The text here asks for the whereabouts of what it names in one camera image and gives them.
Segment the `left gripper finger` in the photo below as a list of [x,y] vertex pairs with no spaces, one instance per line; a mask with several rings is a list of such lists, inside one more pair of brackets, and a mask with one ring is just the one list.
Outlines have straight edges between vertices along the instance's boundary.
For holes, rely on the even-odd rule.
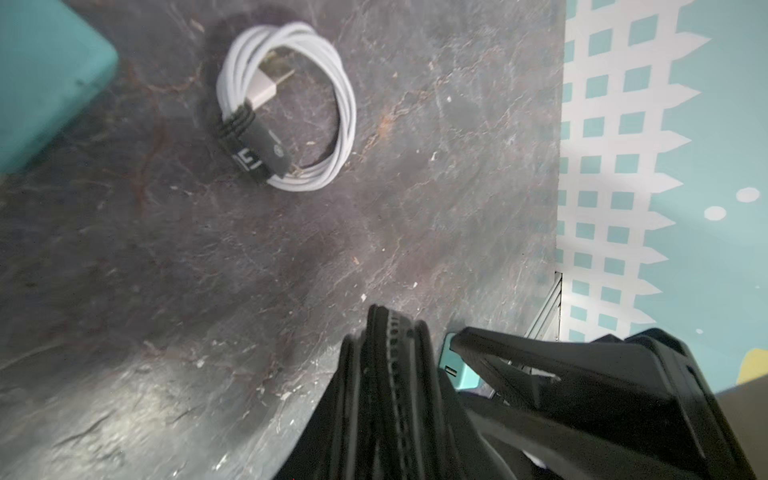
[[496,394],[461,406],[521,478],[754,477],[692,351],[661,329],[561,343],[468,327],[451,346]]

